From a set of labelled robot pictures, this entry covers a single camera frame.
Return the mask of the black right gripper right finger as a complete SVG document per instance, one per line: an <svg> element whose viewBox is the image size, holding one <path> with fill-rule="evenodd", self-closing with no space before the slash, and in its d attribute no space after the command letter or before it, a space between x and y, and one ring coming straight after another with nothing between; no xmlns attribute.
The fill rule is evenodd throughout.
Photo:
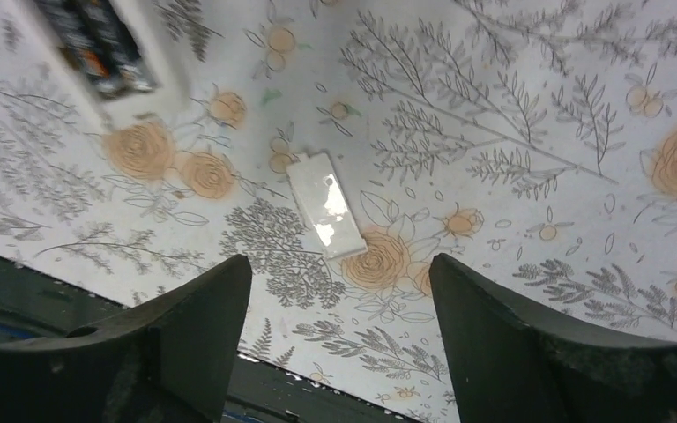
<svg viewBox="0 0 677 423"><path fill-rule="evenodd" d="M429 277L464 422L677 422L677 343L565 315L445 254Z"/></svg>

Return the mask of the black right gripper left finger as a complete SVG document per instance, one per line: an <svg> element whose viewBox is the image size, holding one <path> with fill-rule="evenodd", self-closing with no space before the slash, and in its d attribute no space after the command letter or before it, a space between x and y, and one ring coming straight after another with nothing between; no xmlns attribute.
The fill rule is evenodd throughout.
<svg viewBox="0 0 677 423"><path fill-rule="evenodd" d="M0 343L0 422L218 422L249 305L236 255L58 338Z"/></svg>

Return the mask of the white battery cover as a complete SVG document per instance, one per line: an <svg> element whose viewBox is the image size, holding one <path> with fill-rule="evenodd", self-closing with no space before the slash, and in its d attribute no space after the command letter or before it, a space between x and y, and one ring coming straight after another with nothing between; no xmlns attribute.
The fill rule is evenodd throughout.
<svg viewBox="0 0 677 423"><path fill-rule="evenodd" d="M301 215L328 260L343 260L368 251L338 175L325 152L298 154L286 175Z"/></svg>

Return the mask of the white remote control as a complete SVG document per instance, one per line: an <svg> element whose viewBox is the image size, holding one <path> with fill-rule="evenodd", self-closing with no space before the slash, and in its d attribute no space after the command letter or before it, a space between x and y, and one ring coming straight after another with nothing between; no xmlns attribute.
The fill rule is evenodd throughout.
<svg viewBox="0 0 677 423"><path fill-rule="evenodd" d="M183 111L190 78L150 1L10 1L19 28L99 133Z"/></svg>

